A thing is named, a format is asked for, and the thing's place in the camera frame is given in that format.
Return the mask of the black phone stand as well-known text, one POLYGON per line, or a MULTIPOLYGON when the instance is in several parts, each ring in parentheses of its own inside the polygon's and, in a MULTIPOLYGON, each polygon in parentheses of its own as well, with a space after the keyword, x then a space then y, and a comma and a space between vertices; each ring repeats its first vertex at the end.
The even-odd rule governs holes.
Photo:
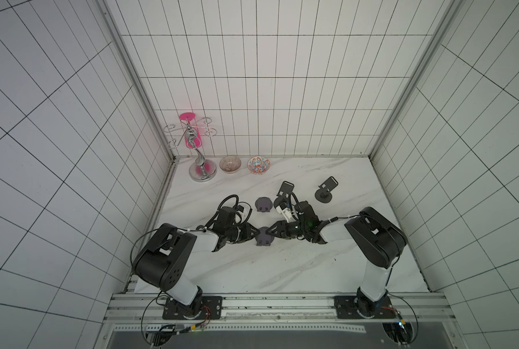
POLYGON ((278 190, 277 196, 273 201, 275 208, 286 209, 291 206, 291 195, 293 194, 294 184, 284 181, 278 190))
POLYGON ((317 201, 327 204, 332 200, 332 191, 339 185, 338 181, 333 177, 328 177, 315 192, 317 201))

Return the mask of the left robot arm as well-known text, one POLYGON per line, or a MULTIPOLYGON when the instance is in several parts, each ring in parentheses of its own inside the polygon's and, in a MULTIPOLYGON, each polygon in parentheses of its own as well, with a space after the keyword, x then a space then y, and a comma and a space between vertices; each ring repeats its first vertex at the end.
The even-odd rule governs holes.
POLYGON ((214 215, 194 229, 169 223, 150 231, 149 241, 131 259, 133 273, 171 299, 186 318, 200 315, 203 290, 185 275, 191 255, 218 252, 226 244, 241 244, 255 239, 260 231, 250 222, 252 206, 232 194, 218 205, 214 215))

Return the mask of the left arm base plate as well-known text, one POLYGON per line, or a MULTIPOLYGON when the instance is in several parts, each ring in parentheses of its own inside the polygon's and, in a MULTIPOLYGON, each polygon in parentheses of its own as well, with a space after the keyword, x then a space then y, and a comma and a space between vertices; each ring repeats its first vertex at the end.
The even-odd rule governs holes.
POLYGON ((198 296, 190 305, 168 298, 164 303, 162 318, 169 321, 218 320, 223 309, 221 296, 198 296))

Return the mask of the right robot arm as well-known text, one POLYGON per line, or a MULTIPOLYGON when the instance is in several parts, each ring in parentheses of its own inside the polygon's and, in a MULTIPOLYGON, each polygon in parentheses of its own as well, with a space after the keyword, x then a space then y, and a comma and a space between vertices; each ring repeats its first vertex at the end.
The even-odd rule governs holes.
POLYGON ((355 215, 320 220, 312 206, 304 201, 293 209, 277 210, 285 215, 265 233, 274 238, 304 239, 311 244, 354 241, 366 258, 361 286, 355 293, 351 310, 365 319, 374 318, 390 298, 387 285, 394 265, 400 260, 407 238, 402 230, 372 206, 355 215))

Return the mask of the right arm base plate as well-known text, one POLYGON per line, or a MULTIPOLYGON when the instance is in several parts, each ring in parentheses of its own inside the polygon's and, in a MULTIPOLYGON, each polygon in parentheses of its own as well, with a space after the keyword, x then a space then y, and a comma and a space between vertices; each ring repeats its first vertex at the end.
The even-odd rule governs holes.
POLYGON ((338 319, 390 320, 396 318, 396 312, 393 311, 387 295, 377 302, 364 296, 360 298, 356 295, 335 296, 334 307, 338 319))

